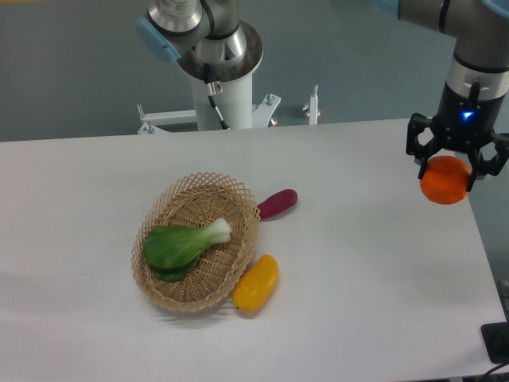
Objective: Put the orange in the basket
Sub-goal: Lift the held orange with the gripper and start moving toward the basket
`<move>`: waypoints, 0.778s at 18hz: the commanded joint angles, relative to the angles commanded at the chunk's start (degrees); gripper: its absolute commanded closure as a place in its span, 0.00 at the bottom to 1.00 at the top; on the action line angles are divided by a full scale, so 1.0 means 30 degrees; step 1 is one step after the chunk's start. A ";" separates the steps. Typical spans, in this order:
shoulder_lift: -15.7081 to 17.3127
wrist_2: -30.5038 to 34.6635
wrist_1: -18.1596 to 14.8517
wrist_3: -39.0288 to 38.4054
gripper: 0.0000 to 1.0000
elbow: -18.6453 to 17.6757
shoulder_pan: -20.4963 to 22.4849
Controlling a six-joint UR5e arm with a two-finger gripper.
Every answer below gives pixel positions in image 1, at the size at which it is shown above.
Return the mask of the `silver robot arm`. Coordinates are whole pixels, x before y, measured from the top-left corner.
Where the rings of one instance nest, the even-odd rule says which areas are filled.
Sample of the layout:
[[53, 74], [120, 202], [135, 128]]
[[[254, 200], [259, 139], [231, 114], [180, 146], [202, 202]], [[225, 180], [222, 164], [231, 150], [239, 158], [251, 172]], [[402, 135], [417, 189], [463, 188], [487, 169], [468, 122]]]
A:
[[[377, 1], [375, 7], [456, 41], [436, 115], [416, 113], [408, 123], [406, 152], [418, 176], [431, 175], [440, 150], [468, 157], [465, 191], [499, 174], [508, 159], [508, 136], [494, 130], [508, 91], [507, 2]], [[154, 56], [177, 63], [190, 79], [202, 131], [268, 125], [278, 100], [252, 103], [263, 47], [236, 1], [150, 1], [136, 29]]]

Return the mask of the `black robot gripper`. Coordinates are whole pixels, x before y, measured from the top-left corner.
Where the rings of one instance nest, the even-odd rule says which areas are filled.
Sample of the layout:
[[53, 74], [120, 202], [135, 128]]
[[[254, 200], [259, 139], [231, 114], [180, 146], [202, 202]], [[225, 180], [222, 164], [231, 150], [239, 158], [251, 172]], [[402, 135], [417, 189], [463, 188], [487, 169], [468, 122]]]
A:
[[[494, 131], [502, 103], [503, 97], [471, 103], [467, 96], [458, 95], [446, 84], [434, 117], [413, 113], [407, 125], [406, 154], [419, 165], [418, 180], [423, 179], [429, 160], [440, 150], [467, 154], [472, 168], [467, 193], [476, 180], [497, 176], [508, 160], [508, 133]], [[426, 130], [431, 139], [422, 144], [419, 137]], [[485, 159], [481, 149], [491, 144], [495, 154]]]

